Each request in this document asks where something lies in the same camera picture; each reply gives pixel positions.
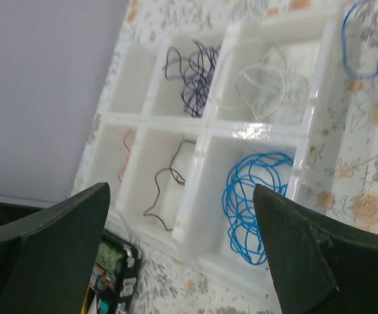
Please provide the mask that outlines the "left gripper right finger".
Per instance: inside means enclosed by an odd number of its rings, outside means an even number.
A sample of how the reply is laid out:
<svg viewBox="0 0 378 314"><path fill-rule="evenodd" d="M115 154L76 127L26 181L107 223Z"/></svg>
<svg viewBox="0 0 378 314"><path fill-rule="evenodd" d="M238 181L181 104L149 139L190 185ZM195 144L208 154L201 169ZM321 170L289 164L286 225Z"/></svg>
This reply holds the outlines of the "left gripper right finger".
<svg viewBox="0 0 378 314"><path fill-rule="evenodd" d="M378 313L378 235L264 185L253 202L283 313Z"/></svg>

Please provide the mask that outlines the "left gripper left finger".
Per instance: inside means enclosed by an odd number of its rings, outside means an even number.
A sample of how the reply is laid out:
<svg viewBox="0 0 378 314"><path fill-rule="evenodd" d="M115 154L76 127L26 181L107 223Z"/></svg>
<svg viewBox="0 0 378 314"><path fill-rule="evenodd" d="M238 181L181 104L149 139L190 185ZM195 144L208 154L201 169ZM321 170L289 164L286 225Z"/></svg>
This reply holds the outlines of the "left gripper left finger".
<svg viewBox="0 0 378 314"><path fill-rule="evenodd" d="M97 183L46 209L0 203L0 313L79 313L111 200Z"/></svg>

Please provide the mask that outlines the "white compartment tray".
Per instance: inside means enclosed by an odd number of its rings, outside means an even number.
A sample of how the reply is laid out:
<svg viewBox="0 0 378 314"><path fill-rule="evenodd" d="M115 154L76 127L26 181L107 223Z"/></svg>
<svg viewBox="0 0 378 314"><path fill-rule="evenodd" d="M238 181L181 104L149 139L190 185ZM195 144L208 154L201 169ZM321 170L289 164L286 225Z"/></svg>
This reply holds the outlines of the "white compartment tray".
<svg viewBox="0 0 378 314"><path fill-rule="evenodd" d="M86 147L73 190L106 182L108 220L182 260L247 298L264 302L267 264L253 266L230 247L222 208L227 176L253 153L283 153L293 163L280 170L287 197L304 204L318 185L311 149L330 128L329 99L340 54L344 5L297 10L260 21L175 35L155 44L131 44L120 59L107 106ZM181 52L190 41L218 44L222 55L203 116L178 111L179 84L160 66L169 45ZM294 66L285 86L295 107L263 122L242 101L238 73L252 63Z"/></svg>

